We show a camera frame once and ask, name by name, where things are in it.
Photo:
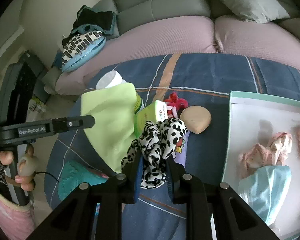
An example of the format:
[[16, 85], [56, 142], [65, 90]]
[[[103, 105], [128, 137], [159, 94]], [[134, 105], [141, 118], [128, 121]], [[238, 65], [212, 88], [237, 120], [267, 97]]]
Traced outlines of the pink sleeve forearm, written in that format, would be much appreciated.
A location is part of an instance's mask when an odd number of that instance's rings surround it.
[[[0, 189], [8, 193], [1, 181]], [[36, 228], [33, 205], [17, 205], [0, 193], [0, 228], [8, 239], [27, 239]]]

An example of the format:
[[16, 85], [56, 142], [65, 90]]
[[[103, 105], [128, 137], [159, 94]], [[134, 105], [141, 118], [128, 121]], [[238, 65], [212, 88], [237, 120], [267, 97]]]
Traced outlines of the person's left hand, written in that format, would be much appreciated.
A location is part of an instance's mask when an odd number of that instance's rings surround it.
[[[17, 188], [21, 188], [25, 191], [33, 191], [35, 188], [34, 183], [34, 172], [32, 174], [29, 174], [28, 176], [25, 176], [25, 172], [23, 170], [28, 171], [29, 166], [31, 165], [31, 162], [33, 162], [31, 159], [34, 157], [34, 147], [32, 144], [28, 144], [25, 154], [23, 155], [23, 158], [18, 161], [17, 165], [17, 175], [12, 179], [8, 175], [5, 175], [5, 179], [7, 182], [7, 185], [13, 185]], [[8, 166], [11, 165], [11, 163], [14, 161], [14, 156], [11, 151], [1, 151], [0, 152], [0, 161], [2, 165]]]

